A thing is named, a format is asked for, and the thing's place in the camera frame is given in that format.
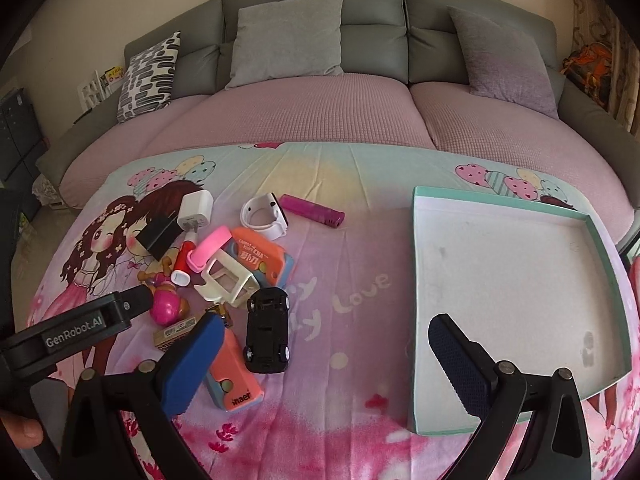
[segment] sofa seat cushion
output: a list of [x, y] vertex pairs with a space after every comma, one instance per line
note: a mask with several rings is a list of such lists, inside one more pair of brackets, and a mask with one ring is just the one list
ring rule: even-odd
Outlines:
[[579, 189], [618, 242], [634, 210], [600, 154], [561, 121], [523, 106], [470, 94], [469, 87], [427, 82], [411, 88], [439, 150], [552, 174]]
[[293, 77], [218, 92], [167, 126], [142, 156], [258, 142], [434, 148], [407, 87], [364, 74]]
[[66, 170], [60, 183], [60, 194], [66, 204], [83, 208], [112, 171], [140, 158], [142, 151], [164, 127], [207, 97], [196, 95], [176, 99], [165, 108], [142, 114], [106, 131]]

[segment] cabinet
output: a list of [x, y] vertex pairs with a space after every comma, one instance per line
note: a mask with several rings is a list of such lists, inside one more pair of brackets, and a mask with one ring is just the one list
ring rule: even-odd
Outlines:
[[46, 151], [24, 89], [10, 92], [0, 101], [0, 182], [22, 194], [22, 212], [29, 220], [40, 209], [31, 187], [40, 174], [35, 162]]

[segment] black toy car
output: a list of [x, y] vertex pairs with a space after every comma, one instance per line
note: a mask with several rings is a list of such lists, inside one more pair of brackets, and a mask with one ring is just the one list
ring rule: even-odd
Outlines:
[[258, 290], [246, 302], [244, 363], [254, 374], [279, 374], [289, 364], [289, 297], [281, 288]]

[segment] wall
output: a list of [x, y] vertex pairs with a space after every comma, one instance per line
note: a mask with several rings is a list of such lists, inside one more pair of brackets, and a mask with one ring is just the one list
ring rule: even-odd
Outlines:
[[[77, 86], [93, 70], [122, 64], [124, 45], [207, 0], [47, 0], [31, 41], [0, 72], [0, 89], [25, 86], [44, 134], [56, 139], [81, 114]], [[572, 0], [504, 0], [556, 24], [559, 55], [571, 45]]]

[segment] orange and blue box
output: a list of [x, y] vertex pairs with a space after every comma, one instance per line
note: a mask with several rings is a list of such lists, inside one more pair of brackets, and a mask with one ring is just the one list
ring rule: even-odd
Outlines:
[[244, 366], [236, 335], [225, 328], [225, 339], [204, 382], [214, 404], [227, 413], [244, 410], [264, 399], [255, 376]]
[[247, 227], [231, 229], [231, 240], [225, 251], [247, 269], [260, 286], [284, 288], [293, 268], [293, 258], [278, 244]]

